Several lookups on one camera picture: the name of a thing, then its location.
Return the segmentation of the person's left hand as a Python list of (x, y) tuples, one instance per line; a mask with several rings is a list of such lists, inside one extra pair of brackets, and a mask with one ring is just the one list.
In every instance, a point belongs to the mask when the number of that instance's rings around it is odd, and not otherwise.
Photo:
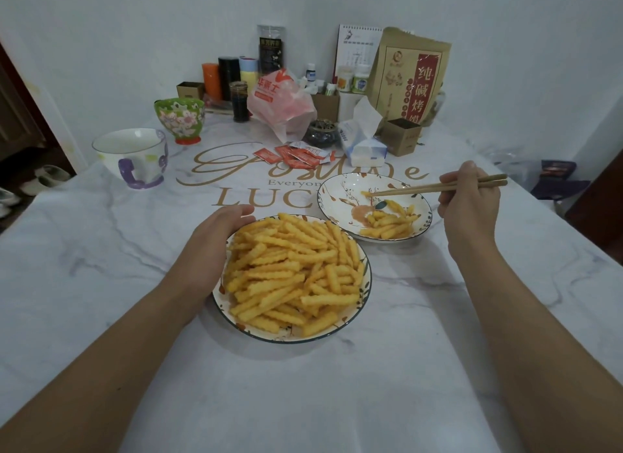
[(210, 292), (222, 274), (231, 235), (222, 231), (220, 208), (193, 231), (167, 275), (186, 290)]

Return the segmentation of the person's right forearm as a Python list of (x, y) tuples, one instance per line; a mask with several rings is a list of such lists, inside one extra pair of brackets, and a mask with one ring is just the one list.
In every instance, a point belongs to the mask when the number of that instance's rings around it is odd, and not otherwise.
[(448, 245), (531, 453), (623, 453), (623, 385), (551, 314), (495, 244)]

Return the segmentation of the small heap of crinkle fries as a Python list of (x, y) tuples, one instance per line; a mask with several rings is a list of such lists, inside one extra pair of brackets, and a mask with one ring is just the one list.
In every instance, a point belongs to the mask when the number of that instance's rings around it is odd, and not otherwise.
[(359, 235), (377, 240), (401, 240), (413, 236), (415, 223), (421, 214), (415, 212), (414, 205), (404, 207), (394, 200), (379, 200), (369, 192), (362, 193), (370, 201), (371, 209), (363, 216), (364, 227)]

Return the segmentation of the clear plastic bag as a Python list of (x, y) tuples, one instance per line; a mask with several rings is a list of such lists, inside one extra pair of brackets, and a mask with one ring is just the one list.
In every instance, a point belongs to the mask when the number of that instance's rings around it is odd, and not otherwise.
[(541, 159), (526, 153), (523, 147), (488, 146), (480, 153), (527, 192), (532, 192), (540, 180)]

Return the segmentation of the pile of red sauce packets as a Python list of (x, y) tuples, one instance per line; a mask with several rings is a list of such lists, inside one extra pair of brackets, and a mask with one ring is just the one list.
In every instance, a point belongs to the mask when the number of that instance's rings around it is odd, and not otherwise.
[(253, 152), (261, 161), (277, 165), (283, 163), (287, 168), (312, 170), (335, 161), (336, 151), (320, 149), (303, 141), (289, 142), (274, 149), (262, 148)]

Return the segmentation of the small white patterned plate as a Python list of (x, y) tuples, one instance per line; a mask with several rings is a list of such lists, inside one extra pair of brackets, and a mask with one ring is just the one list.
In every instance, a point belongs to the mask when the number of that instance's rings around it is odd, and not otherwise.
[(371, 204), (362, 193), (369, 192), (373, 197), (372, 194), (378, 192), (405, 189), (407, 186), (406, 183), (397, 179), (374, 173), (344, 173), (331, 177), (321, 184), (317, 193), (317, 201), (320, 210), (328, 220), (355, 238), (367, 242), (392, 244), (424, 234), (432, 225), (431, 206), (420, 194), (378, 196), (376, 198), (379, 200), (394, 200), (404, 207), (414, 205), (415, 212), (421, 214), (421, 219), (415, 223), (415, 234), (406, 239), (384, 241), (366, 238), (358, 233), (364, 227), (362, 218), (366, 211), (371, 209)]

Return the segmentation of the dark blue packets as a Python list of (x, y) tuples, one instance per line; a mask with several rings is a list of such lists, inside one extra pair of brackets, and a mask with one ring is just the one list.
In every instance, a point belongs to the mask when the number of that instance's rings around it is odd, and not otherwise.
[(573, 179), (578, 165), (569, 160), (541, 160), (541, 171), (530, 194), (538, 200), (559, 201), (588, 189), (590, 180)]

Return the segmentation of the dark glass jar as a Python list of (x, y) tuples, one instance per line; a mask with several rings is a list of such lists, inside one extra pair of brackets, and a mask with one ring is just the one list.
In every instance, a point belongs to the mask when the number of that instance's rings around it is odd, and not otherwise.
[(250, 120), (247, 107), (248, 84), (245, 81), (234, 81), (229, 84), (229, 89), (234, 121), (237, 123), (248, 122)]

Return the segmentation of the dark ceramic incense burner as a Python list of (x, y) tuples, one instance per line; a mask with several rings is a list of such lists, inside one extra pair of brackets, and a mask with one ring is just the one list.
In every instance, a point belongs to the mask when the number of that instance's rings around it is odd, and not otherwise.
[(315, 120), (308, 126), (303, 141), (318, 149), (331, 148), (339, 142), (337, 125), (330, 120)]

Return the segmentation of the green floral bowl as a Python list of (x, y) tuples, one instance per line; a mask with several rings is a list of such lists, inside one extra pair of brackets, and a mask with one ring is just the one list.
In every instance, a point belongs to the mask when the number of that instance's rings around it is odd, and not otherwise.
[(160, 123), (178, 145), (194, 145), (201, 141), (206, 107), (201, 99), (176, 97), (153, 102)]

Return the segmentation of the white and red plastic bag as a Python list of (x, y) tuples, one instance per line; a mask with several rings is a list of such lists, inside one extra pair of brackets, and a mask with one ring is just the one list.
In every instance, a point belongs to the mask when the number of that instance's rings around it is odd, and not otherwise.
[(285, 68), (259, 78), (248, 95), (247, 108), (283, 144), (301, 141), (317, 119), (311, 94)]

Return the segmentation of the white carton box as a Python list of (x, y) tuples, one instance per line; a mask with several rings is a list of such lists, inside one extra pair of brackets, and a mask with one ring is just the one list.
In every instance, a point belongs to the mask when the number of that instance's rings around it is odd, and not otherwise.
[(353, 118), (354, 108), (363, 98), (365, 94), (347, 93), (339, 91), (338, 118), (337, 122), (347, 121)]

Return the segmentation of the orange cylinder container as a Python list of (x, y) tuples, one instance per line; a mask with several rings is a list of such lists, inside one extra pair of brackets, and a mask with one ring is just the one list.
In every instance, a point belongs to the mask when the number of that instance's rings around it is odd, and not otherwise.
[(204, 88), (211, 101), (222, 101), (221, 79), (218, 63), (201, 64)]

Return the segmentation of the white bottle with green label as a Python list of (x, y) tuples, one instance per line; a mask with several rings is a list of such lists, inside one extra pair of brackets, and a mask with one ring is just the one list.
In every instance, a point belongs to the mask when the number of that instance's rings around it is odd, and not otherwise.
[(368, 83), (370, 80), (371, 65), (357, 64), (353, 69), (353, 80), (351, 83), (351, 92), (354, 94), (366, 94)]

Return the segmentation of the white slippers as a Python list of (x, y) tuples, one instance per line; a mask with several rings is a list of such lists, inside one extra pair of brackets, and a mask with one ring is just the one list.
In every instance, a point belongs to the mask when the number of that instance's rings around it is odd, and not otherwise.
[(72, 175), (55, 165), (43, 165), (34, 171), (34, 178), (22, 183), (18, 193), (0, 185), (0, 220), (7, 218), (22, 197), (36, 197), (45, 190), (58, 187), (71, 180)]

